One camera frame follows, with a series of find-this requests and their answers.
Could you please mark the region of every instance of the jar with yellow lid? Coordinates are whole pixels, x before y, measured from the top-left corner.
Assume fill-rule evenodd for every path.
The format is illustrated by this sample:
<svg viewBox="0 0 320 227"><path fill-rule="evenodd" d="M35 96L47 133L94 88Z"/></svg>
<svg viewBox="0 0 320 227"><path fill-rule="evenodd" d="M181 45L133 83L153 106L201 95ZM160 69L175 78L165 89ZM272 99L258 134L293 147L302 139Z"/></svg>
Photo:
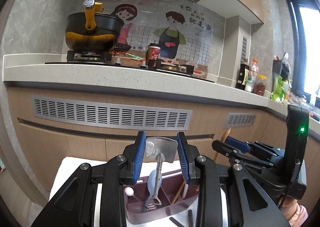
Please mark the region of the jar with yellow lid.
<svg viewBox="0 0 320 227"><path fill-rule="evenodd" d="M255 84L253 93L259 96L264 96L264 92L267 86L267 77L261 74L258 74Z"/></svg>

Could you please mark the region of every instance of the wall vent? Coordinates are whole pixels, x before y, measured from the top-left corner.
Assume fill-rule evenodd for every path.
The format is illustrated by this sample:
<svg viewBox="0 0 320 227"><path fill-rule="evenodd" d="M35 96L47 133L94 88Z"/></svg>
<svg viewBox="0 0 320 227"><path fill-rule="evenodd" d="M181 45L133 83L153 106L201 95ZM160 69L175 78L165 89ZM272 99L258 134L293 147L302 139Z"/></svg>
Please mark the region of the wall vent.
<svg viewBox="0 0 320 227"><path fill-rule="evenodd" d="M129 106L32 96L34 116L105 128L188 130L192 110Z"/></svg>
<svg viewBox="0 0 320 227"><path fill-rule="evenodd" d="M247 56L247 43L248 43L248 39L243 36L242 37L241 63L244 62L244 59Z"/></svg>
<svg viewBox="0 0 320 227"><path fill-rule="evenodd" d="M255 114L228 113L225 128L251 127L255 118Z"/></svg>

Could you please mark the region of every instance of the white speckled countertop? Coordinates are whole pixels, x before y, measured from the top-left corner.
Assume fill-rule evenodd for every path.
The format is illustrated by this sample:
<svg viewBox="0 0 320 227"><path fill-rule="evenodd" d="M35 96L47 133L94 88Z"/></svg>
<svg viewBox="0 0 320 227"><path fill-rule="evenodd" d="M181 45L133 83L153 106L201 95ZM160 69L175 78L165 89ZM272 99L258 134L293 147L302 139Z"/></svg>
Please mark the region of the white speckled countertop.
<svg viewBox="0 0 320 227"><path fill-rule="evenodd" d="M44 64L65 60L60 54L8 54L3 60L4 82L43 82L174 94L267 108L287 116L287 107L268 98L205 80L169 73L114 66ZM320 124L310 119L309 129L320 136Z"/></svg>

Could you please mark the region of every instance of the soy sauce bottle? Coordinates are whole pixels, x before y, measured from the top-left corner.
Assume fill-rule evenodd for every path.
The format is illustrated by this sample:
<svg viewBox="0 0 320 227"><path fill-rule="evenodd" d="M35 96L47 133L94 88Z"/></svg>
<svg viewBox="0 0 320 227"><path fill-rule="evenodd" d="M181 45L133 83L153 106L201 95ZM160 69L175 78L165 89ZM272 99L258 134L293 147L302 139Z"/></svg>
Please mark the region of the soy sauce bottle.
<svg viewBox="0 0 320 227"><path fill-rule="evenodd" d="M244 59L244 62L240 64L240 72L239 77L236 83L236 88L244 90L245 85L248 80L249 75L249 65L248 65L248 59Z"/></svg>

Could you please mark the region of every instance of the black window frame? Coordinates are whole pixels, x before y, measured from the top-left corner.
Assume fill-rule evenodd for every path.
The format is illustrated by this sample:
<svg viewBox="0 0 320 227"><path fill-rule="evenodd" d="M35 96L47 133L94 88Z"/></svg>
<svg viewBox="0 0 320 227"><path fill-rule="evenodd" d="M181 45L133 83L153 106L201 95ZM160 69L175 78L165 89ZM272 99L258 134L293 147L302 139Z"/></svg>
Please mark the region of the black window frame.
<svg viewBox="0 0 320 227"><path fill-rule="evenodd" d="M306 66L307 66L307 46L303 28L300 7L319 10L314 0L287 0L292 21L294 40L294 67L292 77L292 92L296 95L310 95L304 92Z"/></svg>

